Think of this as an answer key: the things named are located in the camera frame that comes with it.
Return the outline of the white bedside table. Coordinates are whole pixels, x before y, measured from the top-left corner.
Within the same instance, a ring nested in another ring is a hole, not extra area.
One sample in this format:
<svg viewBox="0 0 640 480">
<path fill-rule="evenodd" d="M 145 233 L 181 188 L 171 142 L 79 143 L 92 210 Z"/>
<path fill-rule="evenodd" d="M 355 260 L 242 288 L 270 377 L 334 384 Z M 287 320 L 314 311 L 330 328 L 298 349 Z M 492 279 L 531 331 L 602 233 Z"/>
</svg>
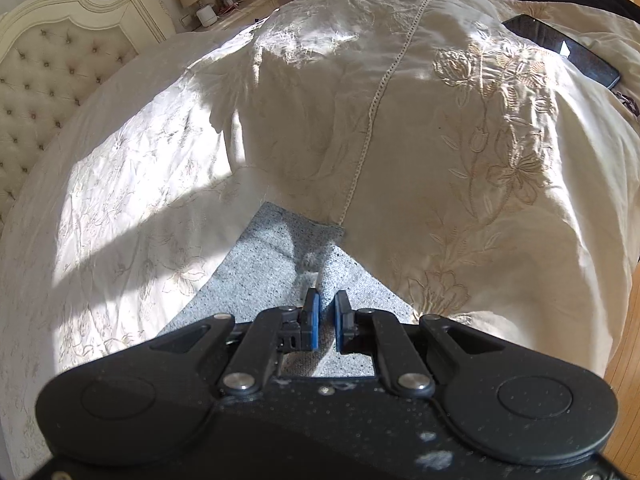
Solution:
<svg viewBox="0 0 640 480">
<path fill-rule="evenodd" d="M 221 15 L 210 26 L 200 26 L 197 32 L 209 32 L 210 30 L 233 30 L 253 25 L 256 22 L 268 18 L 268 16 L 280 6 L 280 0 L 243 0 L 235 9 Z"/>
</svg>

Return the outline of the cream tufted headboard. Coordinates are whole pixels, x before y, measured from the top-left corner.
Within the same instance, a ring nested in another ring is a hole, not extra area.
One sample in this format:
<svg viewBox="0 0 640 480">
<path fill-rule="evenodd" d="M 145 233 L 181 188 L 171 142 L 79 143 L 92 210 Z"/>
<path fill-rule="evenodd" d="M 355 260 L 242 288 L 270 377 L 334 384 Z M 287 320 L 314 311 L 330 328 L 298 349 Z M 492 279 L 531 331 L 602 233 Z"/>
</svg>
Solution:
<svg viewBox="0 0 640 480">
<path fill-rule="evenodd" d="M 162 0 L 26 0 L 1 17 L 1 213 L 101 84 L 176 32 Z"/>
</svg>

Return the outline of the cream embroidered bedspread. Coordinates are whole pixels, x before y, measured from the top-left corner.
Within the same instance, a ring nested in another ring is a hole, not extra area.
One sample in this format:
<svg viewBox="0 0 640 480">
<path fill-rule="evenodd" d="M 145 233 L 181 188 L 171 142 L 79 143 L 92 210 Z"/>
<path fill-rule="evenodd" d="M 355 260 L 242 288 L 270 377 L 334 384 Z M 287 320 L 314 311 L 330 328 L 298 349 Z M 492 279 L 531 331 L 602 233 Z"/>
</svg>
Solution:
<svg viewBox="0 0 640 480">
<path fill-rule="evenodd" d="M 620 72 L 612 90 L 503 22 Z M 264 203 L 422 314 L 603 374 L 639 258 L 639 26 L 562 2 L 295 0 L 171 38 L 52 140 L 3 223 L 1 427 L 14 474 L 63 370 L 156 336 Z"/>
</svg>

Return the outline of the grey speckled pants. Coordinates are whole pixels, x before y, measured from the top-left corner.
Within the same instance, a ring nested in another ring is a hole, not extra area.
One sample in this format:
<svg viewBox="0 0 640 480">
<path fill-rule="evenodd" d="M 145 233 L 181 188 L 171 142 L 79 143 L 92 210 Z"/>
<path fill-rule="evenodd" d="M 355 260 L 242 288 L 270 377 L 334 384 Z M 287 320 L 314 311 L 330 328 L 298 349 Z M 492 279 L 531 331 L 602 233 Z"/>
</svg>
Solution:
<svg viewBox="0 0 640 480">
<path fill-rule="evenodd" d="M 353 309 L 392 312 L 400 322 L 416 322 L 413 308 L 387 289 L 338 243 L 344 231 L 311 221 L 273 203 L 264 203 L 205 285 L 163 329 L 178 330 L 218 312 L 250 322 L 262 310 L 299 307 L 308 289 L 320 292 L 319 349 L 291 353 L 281 373 L 312 377 L 374 374 L 372 360 L 335 349 L 330 302 L 347 292 Z"/>
</svg>

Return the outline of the black smartphone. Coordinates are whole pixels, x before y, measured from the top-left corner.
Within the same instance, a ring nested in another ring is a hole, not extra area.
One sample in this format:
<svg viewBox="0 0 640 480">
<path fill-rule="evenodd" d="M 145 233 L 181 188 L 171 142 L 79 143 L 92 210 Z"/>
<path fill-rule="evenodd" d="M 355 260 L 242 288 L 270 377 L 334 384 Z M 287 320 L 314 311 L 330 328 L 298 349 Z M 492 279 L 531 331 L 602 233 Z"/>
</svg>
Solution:
<svg viewBox="0 0 640 480">
<path fill-rule="evenodd" d="M 538 47 L 555 52 L 571 62 L 584 76 L 612 90 L 620 82 L 620 72 L 576 40 L 550 25 L 521 14 L 503 22 L 516 36 L 533 41 Z"/>
</svg>

